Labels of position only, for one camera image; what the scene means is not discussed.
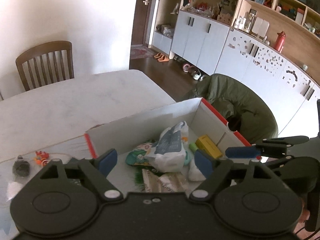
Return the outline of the person's hand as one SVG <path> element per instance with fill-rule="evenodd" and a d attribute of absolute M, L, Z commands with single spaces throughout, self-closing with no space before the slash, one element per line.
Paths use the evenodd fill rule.
<path fill-rule="evenodd" d="M 305 223 L 310 217 L 310 211 L 307 209 L 307 195 L 302 195 L 300 197 L 300 200 L 302 201 L 303 210 L 302 210 L 302 214 L 300 215 L 298 222 Z"/>

